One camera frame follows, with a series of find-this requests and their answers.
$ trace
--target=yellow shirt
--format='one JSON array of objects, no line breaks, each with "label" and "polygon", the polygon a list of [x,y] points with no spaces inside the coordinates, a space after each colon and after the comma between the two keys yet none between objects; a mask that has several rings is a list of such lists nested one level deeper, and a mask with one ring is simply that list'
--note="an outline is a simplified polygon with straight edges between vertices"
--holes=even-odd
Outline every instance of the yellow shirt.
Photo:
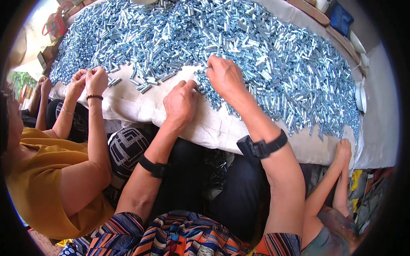
[{"label": "yellow shirt", "polygon": [[61,169],[87,161],[87,143],[50,138],[25,127],[20,144],[38,152],[15,163],[5,180],[16,210],[34,230],[48,238],[78,238],[113,216],[114,210],[103,193],[71,218],[61,205]]}]

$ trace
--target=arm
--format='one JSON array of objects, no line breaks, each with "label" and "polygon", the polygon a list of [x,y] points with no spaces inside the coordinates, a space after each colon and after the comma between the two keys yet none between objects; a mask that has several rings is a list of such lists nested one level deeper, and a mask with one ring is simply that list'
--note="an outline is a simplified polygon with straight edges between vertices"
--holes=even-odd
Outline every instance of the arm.
[{"label": "arm", "polygon": [[[87,72],[85,83],[88,95],[102,95],[108,85],[108,76],[102,67],[97,67]],[[88,104],[88,161],[61,170],[60,197],[68,217],[83,209],[111,183],[111,163],[104,131],[102,101],[90,98]]]},{"label": "arm", "polygon": [[27,106],[28,113],[31,117],[36,117],[37,108],[39,107],[39,100],[41,96],[41,85],[45,80],[44,78],[45,77],[40,78],[40,80],[37,82],[33,96],[31,97],[30,102]]},{"label": "arm", "polygon": [[40,100],[40,109],[39,114],[37,115],[36,129],[44,131],[46,129],[46,112],[48,106],[48,95],[51,91],[51,81],[49,78],[42,77],[39,80],[41,84],[41,100]]},{"label": "arm", "polygon": [[[193,80],[187,83],[181,81],[164,98],[166,119],[144,153],[152,163],[168,162],[172,146],[195,113],[197,93],[193,93],[192,89],[196,87]],[[115,213],[132,212],[143,222],[147,221],[161,181],[137,164],[124,187]]]},{"label": "arm", "polygon": [[[330,165],[328,171],[323,176],[322,180],[319,184],[316,185],[313,192],[309,195],[309,197],[305,201],[305,221],[303,225],[303,240],[302,240],[302,248],[305,248],[309,245],[310,242],[317,237],[320,230],[323,227],[323,223],[320,219],[316,216],[319,211],[321,210],[327,196],[329,195],[330,191],[332,190],[333,185],[335,184],[337,178],[340,175],[340,172],[343,168],[348,168],[349,161],[351,157],[351,147],[349,140],[343,139],[336,145],[336,154],[335,158],[333,159],[332,164]],[[344,188],[344,197],[346,200],[344,201],[344,207],[346,207],[347,202],[347,183],[346,187]]]},{"label": "arm", "polygon": [[[305,216],[316,216],[319,213],[328,194],[332,190],[333,185],[339,178],[340,172],[342,172],[343,168],[348,168],[351,155],[349,140],[341,140],[336,145],[335,158],[333,159],[328,171],[305,201]],[[347,183],[345,194],[346,200],[344,201],[344,204],[347,202]]]},{"label": "arm", "polygon": [[[211,56],[207,76],[211,85],[243,118],[253,141],[269,143],[280,128],[269,119],[246,90],[240,69],[230,60]],[[305,182],[289,143],[262,159],[271,185],[269,216],[264,233],[293,233],[302,236]]]},{"label": "arm", "polygon": [[339,176],[339,181],[336,185],[332,207],[341,212],[344,217],[347,217],[350,214],[347,209],[347,183],[349,182],[349,162],[352,153],[350,142],[345,140],[344,143],[347,144],[346,147],[344,147],[345,151],[347,151],[347,157],[342,168],[342,174]]},{"label": "arm", "polygon": [[71,125],[73,124],[73,114],[77,100],[80,97],[85,87],[85,73],[87,70],[80,69],[71,78],[71,83],[68,88],[67,96],[63,102],[63,109],[58,115],[55,124],[50,130],[45,130],[44,133],[51,138],[67,139],[70,134]]}]

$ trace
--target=hand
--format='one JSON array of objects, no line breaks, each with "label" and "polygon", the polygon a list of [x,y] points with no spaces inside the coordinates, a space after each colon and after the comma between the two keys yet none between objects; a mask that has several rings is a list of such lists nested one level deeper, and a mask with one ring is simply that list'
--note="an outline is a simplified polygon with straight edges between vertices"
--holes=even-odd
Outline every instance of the hand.
[{"label": "hand", "polygon": [[87,71],[85,78],[87,95],[103,95],[108,86],[108,75],[102,67],[96,67]]},{"label": "hand", "polygon": [[231,97],[249,93],[242,79],[241,69],[231,60],[211,55],[208,58],[206,76],[216,92],[230,103]]},{"label": "hand", "polygon": [[78,98],[81,96],[82,91],[84,91],[86,73],[86,69],[80,69],[71,78],[71,83],[69,85],[66,96],[66,98],[70,101],[77,102]]},{"label": "hand", "polygon": [[52,87],[50,79],[48,77],[42,77],[40,78],[38,83],[40,84],[41,88],[41,96],[48,98]]},{"label": "hand", "polygon": [[198,101],[198,93],[193,89],[197,87],[194,80],[188,80],[188,82],[182,80],[164,98],[166,121],[175,125],[176,128],[183,129],[187,123],[192,121]]},{"label": "hand", "polygon": [[336,145],[336,154],[333,159],[334,163],[349,164],[352,157],[352,148],[348,139],[340,140]]},{"label": "hand", "polygon": [[47,79],[46,77],[41,77],[40,80],[37,82],[37,84],[36,84],[36,90],[37,90],[38,92],[41,91],[41,86],[43,85],[43,82],[44,82],[46,79]]}]

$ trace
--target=orange and blue striped fabric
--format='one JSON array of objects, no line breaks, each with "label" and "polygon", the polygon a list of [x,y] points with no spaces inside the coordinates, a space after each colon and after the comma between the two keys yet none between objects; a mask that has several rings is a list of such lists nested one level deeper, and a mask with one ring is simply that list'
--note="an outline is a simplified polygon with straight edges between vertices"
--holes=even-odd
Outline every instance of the orange and blue striped fabric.
[{"label": "orange and blue striped fabric", "polygon": [[[248,247],[224,226],[201,214],[172,211],[157,217],[144,232],[139,216],[118,213],[98,230],[87,256],[245,256]],[[300,253],[300,237],[270,233],[250,255]]]}]

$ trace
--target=green foliage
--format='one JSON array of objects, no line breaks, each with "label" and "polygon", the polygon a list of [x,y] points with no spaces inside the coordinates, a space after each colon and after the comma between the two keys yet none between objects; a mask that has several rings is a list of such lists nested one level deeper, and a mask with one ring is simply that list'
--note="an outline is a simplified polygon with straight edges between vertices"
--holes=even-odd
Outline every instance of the green foliage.
[{"label": "green foliage", "polygon": [[37,81],[27,72],[10,71],[9,81],[14,85],[14,92],[16,93],[17,100],[20,97],[20,90],[23,88],[24,84],[27,84],[28,87],[35,87],[37,84]]}]

